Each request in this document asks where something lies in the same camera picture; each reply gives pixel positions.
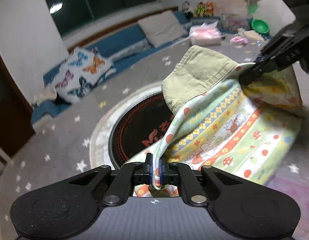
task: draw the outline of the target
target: ceiling light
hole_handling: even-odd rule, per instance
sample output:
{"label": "ceiling light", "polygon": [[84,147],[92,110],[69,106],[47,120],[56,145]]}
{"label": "ceiling light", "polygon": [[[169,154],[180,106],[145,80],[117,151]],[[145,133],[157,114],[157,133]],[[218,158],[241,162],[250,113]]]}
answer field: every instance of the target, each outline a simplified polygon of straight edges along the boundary
{"label": "ceiling light", "polygon": [[51,6],[51,8],[50,8],[50,14],[53,14],[53,13],[57,12],[58,10],[60,10],[60,9],[62,8],[62,5],[63,5],[62,2],[53,4],[53,5]]}

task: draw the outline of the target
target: butterfly pillow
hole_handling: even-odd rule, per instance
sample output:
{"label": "butterfly pillow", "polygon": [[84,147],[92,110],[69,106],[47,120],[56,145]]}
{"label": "butterfly pillow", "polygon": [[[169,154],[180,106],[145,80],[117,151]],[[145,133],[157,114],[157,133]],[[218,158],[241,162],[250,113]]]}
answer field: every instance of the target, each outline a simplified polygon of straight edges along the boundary
{"label": "butterfly pillow", "polygon": [[90,93],[112,62],[97,51],[75,48],[54,78],[56,92],[69,103],[76,103]]}

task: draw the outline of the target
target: star-patterned tablecloth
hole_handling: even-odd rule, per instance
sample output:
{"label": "star-patterned tablecloth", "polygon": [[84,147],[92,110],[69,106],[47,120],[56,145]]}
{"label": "star-patterned tablecloth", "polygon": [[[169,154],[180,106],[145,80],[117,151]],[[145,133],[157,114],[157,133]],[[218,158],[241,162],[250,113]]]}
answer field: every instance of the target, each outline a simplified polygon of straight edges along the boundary
{"label": "star-patterned tablecloth", "polygon": [[[260,43],[230,45],[231,35],[226,35],[227,38],[221,46],[209,48],[238,63],[253,61],[259,54],[262,47]],[[90,169],[90,136],[101,117],[130,93],[145,85],[162,81],[189,47],[189,40],[179,41],[109,79],[83,100],[62,112],[52,126],[34,135],[20,149],[0,177],[0,239],[13,240],[17,237],[9,215],[14,200],[30,190]],[[296,145],[305,147],[309,144],[301,142]],[[293,148],[276,177],[269,183],[270,187],[289,193],[295,198],[300,199],[300,196],[292,190],[291,185],[295,188],[302,187],[303,192],[307,193],[308,205],[301,207],[306,214],[303,218],[305,226],[297,228],[297,236],[300,236],[298,239],[309,239],[309,161],[306,161],[306,158],[309,160],[309,149],[302,151],[300,148]]]}

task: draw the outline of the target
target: silver bolt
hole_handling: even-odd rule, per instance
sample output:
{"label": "silver bolt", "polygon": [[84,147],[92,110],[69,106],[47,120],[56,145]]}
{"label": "silver bolt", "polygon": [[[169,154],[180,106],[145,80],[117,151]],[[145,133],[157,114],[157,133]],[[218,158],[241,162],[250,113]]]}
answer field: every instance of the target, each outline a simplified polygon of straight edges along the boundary
{"label": "silver bolt", "polygon": [[115,196],[115,195],[109,195],[109,196],[106,196],[104,198],[104,201],[109,203],[109,204],[115,204],[117,202],[119,202],[120,198],[118,196]]}
{"label": "silver bolt", "polygon": [[191,198],[191,201],[197,204],[201,204],[205,201],[207,201],[207,198],[205,196],[202,195],[195,195]]}

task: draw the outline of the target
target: wooden door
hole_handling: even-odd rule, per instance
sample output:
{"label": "wooden door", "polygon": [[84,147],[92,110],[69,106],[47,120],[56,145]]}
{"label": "wooden door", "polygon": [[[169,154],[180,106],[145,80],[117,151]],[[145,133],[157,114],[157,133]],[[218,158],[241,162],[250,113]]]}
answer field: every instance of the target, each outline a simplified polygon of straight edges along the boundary
{"label": "wooden door", "polygon": [[10,157],[34,134],[31,112],[0,56],[0,148]]}

